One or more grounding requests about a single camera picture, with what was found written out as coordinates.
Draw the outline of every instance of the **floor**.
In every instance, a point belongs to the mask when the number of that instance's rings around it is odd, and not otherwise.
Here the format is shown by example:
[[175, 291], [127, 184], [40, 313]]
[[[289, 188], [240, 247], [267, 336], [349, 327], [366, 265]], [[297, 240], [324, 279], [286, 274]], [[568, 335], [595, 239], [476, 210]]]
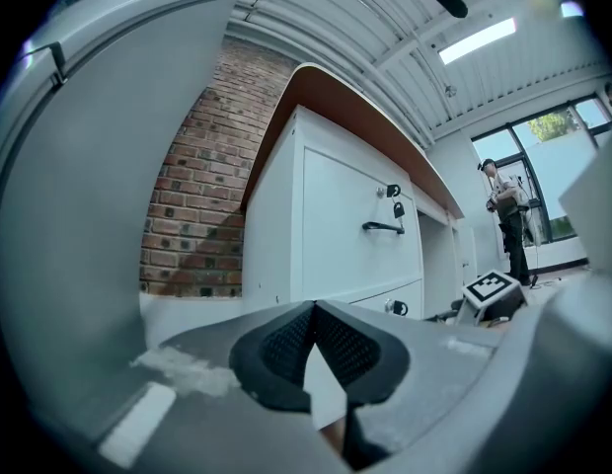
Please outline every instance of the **floor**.
[[563, 289], [571, 282], [589, 276], [591, 270], [588, 266], [575, 267], [564, 271], [541, 274], [534, 289], [523, 288], [525, 298], [529, 305], [543, 305], [555, 293]]

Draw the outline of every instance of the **wooden countertop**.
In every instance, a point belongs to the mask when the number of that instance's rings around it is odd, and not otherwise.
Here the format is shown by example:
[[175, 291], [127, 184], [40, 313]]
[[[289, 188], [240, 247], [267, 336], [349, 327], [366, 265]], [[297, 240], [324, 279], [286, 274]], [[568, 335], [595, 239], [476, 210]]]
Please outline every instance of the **wooden countertop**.
[[303, 106], [363, 139], [407, 171], [412, 183], [454, 217], [464, 217], [455, 198], [420, 148], [369, 99], [335, 74], [313, 63], [297, 67], [284, 88], [254, 161], [241, 210], [247, 209], [258, 177], [297, 106]]

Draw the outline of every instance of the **white ceiling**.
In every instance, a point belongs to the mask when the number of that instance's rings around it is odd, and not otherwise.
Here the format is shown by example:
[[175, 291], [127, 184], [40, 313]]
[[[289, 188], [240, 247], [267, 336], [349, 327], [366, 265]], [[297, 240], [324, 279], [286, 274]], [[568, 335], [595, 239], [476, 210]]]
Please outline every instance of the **white ceiling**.
[[[238, 0], [228, 34], [315, 61], [370, 97], [422, 147], [458, 128], [612, 73], [582, 18], [558, 0]], [[438, 51], [514, 17], [516, 34], [444, 66]], [[446, 86], [457, 94], [445, 95]]]

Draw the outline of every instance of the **drawer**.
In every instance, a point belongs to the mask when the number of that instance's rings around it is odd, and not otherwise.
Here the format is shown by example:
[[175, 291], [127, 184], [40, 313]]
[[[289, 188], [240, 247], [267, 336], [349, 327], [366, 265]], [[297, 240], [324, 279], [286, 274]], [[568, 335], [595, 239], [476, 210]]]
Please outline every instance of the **drawer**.
[[352, 302], [352, 305], [358, 305], [373, 311], [385, 312], [385, 304], [389, 300], [400, 300], [407, 304], [409, 312], [405, 318], [413, 320], [422, 319], [422, 279], [398, 289], [388, 291], [387, 293], [382, 293], [363, 300], [357, 300], [356, 302]]
[[[367, 221], [400, 226], [392, 200], [376, 194], [388, 181], [402, 189], [396, 200], [405, 208], [405, 234], [362, 228]], [[369, 170], [357, 170], [317, 151], [305, 150], [304, 298], [370, 296], [421, 276], [418, 221], [411, 188], [409, 177], [399, 177], [393, 170], [390, 177], [377, 179]]]

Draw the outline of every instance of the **dark pants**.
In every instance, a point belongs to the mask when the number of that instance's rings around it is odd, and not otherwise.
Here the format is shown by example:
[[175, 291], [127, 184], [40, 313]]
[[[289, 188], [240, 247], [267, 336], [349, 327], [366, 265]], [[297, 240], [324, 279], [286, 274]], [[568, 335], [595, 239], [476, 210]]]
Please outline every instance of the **dark pants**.
[[523, 251], [523, 221], [521, 214], [515, 212], [508, 216], [500, 225], [505, 234], [503, 243], [505, 251], [510, 254], [510, 275], [515, 279], [526, 282], [530, 272], [527, 269], [527, 260]]

